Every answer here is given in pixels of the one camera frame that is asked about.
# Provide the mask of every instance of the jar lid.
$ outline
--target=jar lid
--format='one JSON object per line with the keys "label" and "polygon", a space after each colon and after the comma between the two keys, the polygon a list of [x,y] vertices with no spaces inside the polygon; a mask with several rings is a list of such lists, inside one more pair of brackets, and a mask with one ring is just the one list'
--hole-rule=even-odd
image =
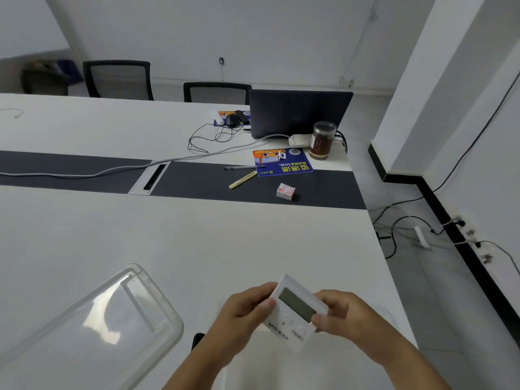
{"label": "jar lid", "polygon": [[321,121],[316,122],[314,124],[314,131],[316,131],[318,134],[325,134],[329,135],[331,133],[336,132],[337,126],[334,123]]}

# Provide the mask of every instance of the yellow pen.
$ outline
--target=yellow pen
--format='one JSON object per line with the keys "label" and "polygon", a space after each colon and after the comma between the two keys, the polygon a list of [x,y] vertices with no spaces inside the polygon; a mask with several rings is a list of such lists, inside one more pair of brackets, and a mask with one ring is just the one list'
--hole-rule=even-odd
{"label": "yellow pen", "polygon": [[229,188],[230,189],[235,189],[237,186],[243,184],[245,181],[251,179],[252,177],[254,177],[256,175],[256,171],[250,173],[250,174],[247,174],[246,176],[244,176],[242,179],[239,179],[238,181],[236,182],[233,182],[229,185]]}

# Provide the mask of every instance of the pen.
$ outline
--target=pen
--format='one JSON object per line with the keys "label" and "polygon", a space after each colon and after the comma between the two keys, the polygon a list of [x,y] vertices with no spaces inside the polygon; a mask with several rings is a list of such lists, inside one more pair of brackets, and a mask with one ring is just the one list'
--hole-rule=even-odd
{"label": "pen", "polygon": [[246,176],[244,176],[242,179],[239,179],[238,181],[232,183],[229,185],[229,188],[230,189],[235,189],[237,186],[243,184],[245,181],[251,179],[252,177],[254,177],[256,175],[256,171],[253,171],[251,172],[250,174],[247,174]]}
{"label": "pen", "polygon": [[265,165],[237,165],[235,167],[224,167],[225,170],[247,170],[249,168],[264,168]]}

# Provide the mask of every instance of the digital timer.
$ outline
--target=digital timer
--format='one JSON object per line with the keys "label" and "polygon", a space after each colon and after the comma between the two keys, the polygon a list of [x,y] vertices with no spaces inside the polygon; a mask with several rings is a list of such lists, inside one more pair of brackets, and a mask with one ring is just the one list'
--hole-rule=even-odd
{"label": "digital timer", "polygon": [[299,351],[316,331],[311,323],[313,314],[327,314],[328,306],[287,274],[270,297],[276,307],[264,324],[291,349]]}

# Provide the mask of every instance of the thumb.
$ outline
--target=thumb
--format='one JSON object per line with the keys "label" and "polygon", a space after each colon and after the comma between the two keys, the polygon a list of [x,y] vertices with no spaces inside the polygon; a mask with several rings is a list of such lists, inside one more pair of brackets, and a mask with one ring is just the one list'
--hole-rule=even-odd
{"label": "thumb", "polygon": [[248,326],[251,331],[254,331],[265,319],[269,317],[272,310],[275,308],[276,302],[272,298],[268,298],[259,303],[250,314],[246,316]]}
{"label": "thumb", "polygon": [[312,322],[319,331],[346,337],[345,319],[339,319],[327,314],[315,314],[313,315]]}

